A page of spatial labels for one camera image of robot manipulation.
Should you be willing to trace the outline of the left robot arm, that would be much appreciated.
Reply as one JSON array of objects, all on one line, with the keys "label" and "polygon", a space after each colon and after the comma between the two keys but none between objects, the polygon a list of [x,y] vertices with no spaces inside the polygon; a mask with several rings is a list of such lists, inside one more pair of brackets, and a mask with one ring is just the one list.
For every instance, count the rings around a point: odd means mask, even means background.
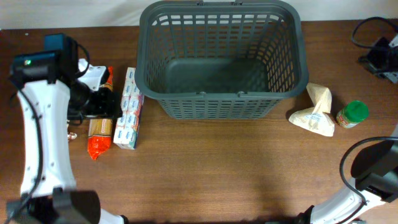
[{"label": "left robot arm", "polygon": [[14,57],[9,80],[24,120],[25,166],[18,200],[6,204],[16,223],[127,223],[106,211],[94,190],[79,190],[70,163],[69,125],[116,119],[120,95],[106,67],[79,66],[83,46],[65,34],[45,36],[41,52]]}]

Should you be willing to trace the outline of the spaghetti packet with orange ends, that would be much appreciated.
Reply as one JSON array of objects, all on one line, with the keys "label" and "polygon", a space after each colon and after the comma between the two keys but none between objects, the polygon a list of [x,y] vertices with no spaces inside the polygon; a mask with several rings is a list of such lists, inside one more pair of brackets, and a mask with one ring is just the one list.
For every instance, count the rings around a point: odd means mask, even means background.
[{"label": "spaghetti packet with orange ends", "polygon": [[89,123],[87,151],[93,160],[111,147],[112,119],[92,119]]}]

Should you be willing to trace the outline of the grey plastic shopping basket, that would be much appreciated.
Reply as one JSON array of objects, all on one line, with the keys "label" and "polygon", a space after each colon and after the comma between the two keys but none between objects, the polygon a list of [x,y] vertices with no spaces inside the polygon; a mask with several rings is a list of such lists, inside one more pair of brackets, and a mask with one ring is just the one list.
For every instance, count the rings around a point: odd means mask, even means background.
[{"label": "grey plastic shopping basket", "polygon": [[308,83],[301,20],[283,1],[159,1],[139,21],[135,79],[175,119],[258,119]]}]

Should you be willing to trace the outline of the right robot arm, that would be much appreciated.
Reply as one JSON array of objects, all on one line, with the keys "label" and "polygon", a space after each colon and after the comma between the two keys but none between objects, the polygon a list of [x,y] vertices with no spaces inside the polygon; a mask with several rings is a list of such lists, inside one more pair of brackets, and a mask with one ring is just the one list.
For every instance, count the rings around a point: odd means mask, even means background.
[{"label": "right robot arm", "polygon": [[[379,39],[370,51],[359,58],[360,63],[376,75],[397,83],[397,34],[392,40]],[[352,128],[364,121],[369,110],[363,102],[352,101],[337,114],[336,120],[344,128]],[[358,152],[347,180],[344,165],[357,147],[378,141]],[[344,187],[327,201],[310,206],[293,223],[351,223],[371,208],[397,199],[397,133],[363,139],[352,145],[340,160],[340,177]]]}]

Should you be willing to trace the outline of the white tissue multipack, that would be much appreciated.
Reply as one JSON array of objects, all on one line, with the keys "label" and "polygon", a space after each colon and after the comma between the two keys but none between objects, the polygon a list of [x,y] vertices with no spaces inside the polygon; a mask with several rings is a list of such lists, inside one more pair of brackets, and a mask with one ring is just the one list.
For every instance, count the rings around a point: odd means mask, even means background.
[{"label": "white tissue multipack", "polygon": [[122,149],[135,150],[144,95],[135,81],[136,69],[129,67],[121,98],[122,116],[116,122],[113,143]]}]

